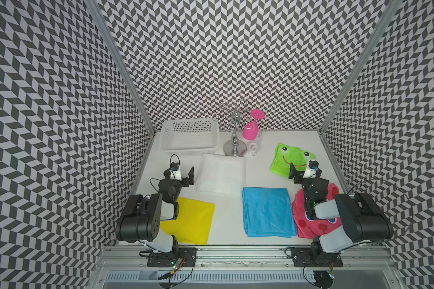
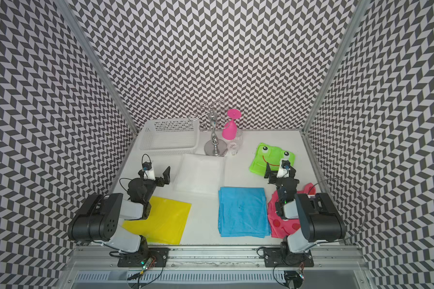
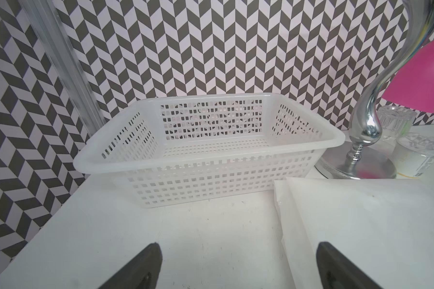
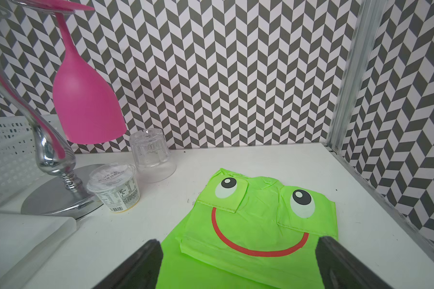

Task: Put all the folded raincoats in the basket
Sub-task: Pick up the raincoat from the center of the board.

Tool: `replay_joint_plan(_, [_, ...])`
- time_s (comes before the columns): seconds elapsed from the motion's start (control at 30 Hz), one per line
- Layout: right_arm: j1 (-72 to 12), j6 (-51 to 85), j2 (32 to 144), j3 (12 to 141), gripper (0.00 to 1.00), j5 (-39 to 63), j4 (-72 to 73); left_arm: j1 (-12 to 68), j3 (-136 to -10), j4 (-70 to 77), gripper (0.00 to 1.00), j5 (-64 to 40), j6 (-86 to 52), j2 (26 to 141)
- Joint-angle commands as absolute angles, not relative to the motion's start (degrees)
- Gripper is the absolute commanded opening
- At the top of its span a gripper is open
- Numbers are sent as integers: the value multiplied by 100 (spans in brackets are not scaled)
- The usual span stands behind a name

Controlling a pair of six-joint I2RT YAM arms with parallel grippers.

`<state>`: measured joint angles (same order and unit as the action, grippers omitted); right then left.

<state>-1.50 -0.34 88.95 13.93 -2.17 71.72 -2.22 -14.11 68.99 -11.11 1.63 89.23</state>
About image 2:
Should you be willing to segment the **yellow raincoat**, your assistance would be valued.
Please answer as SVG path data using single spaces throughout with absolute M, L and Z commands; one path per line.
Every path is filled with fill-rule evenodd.
M 179 245 L 192 205 L 155 196 L 150 204 L 148 219 L 126 220 L 122 227 L 144 236 L 148 243 Z

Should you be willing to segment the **white plastic perforated basket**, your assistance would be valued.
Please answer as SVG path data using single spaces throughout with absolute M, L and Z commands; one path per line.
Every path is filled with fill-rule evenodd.
M 137 148 L 150 156 L 193 154 L 198 148 L 199 135 L 199 120 L 149 120 L 139 134 Z

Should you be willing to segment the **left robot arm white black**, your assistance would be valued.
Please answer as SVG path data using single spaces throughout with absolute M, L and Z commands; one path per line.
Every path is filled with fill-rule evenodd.
M 128 184 L 128 199 L 121 193 L 90 195 L 76 212 L 68 227 L 68 237 L 75 242 L 95 242 L 122 254 L 147 254 L 146 238 L 122 227 L 125 220 L 146 220 L 150 199 L 157 187 L 170 184 L 171 168 L 156 177 L 151 163 L 142 165 L 137 178 Z

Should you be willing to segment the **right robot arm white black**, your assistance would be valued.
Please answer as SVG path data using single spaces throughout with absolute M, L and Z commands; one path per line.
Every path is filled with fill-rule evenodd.
M 278 170 L 267 164 L 264 178 L 276 186 L 268 204 L 268 220 L 273 237 L 281 238 L 282 257 L 309 251 L 316 245 L 335 243 L 346 237 L 346 226 L 330 196 L 312 194 L 313 184 L 298 191 L 299 180 L 288 160 Z

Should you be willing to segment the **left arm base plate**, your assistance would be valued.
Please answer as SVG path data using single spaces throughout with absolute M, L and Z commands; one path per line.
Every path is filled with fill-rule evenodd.
M 118 267 L 155 268 L 166 267 L 170 248 L 151 248 L 145 252 L 119 254 Z

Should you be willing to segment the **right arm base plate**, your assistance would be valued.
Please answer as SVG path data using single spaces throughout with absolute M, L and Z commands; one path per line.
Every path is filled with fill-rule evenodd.
M 291 253 L 282 251 L 280 248 L 266 248 L 263 247 L 258 255 L 264 260 L 265 267 L 300 267 L 303 265 L 305 268 L 314 266 L 313 257 L 308 252 Z

